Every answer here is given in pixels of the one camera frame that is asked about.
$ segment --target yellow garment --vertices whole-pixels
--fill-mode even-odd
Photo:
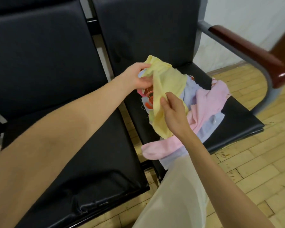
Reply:
[[[172,92],[179,97],[186,86],[187,77],[177,69],[172,68],[172,65],[152,55],[148,56],[145,63],[152,65],[144,72],[143,76],[153,75],[153,111],[150,111],[149,118],[155,132],[162,138],[167,139],[173,134],[165,122],[165,115],[160,106],[160,98],[167,99],[166,92]],[[185,103],[184,106],[187,114],[188,107]]]

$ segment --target white pants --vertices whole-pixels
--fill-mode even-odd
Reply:
[[[133,228],[204,228],[208,200],[189,155],[179,157]]]

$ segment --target hand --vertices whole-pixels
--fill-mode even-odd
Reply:
[[[165,113],[165,120],[169,130],[178,138],[184,137],[186,134],[191,134],[192,130],[189,126],[185,107],[181,99],[167,92],[168,101],[162,97],[160,104]]]
[[[134,89],[146,89],[153,85],[153,77],[138,77],[141,69],[147,69],[151,66],[151,64],[146,63],[134,63],[129,66],[120,76],[124,77],[126,83],[130,85],[130,87]]]

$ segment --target pile of clothes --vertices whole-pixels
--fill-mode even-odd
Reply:
[[[221,110],[231,95],[221,80],[213,78],[211,90],[205,90],[194,81],[193,76],[183,75],[157,57],[149,55],[145,63],[152,65],[141,71],[139,77],[153,75],[153,86],[137,92],[142,96],[150,124],[161,139],[143,145],[142,154],[150,160],[158,159],[167,170],[176,158],[188,155],[188,152],[168,129],[160,98],[167,99],[166,92],[178,96],[185,106],[190,128],[201,142],[205,142],[224,119]]]

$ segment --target armrest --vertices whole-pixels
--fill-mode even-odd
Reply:
[[[264,99],[251,111],[257,114],[273,102],[285,85],[285,65],[265,49],[247,41],[223,26],[211,26],[199,21],[203,33],[235,53],[237,56],[259,69],[267,80],[267,93]]]

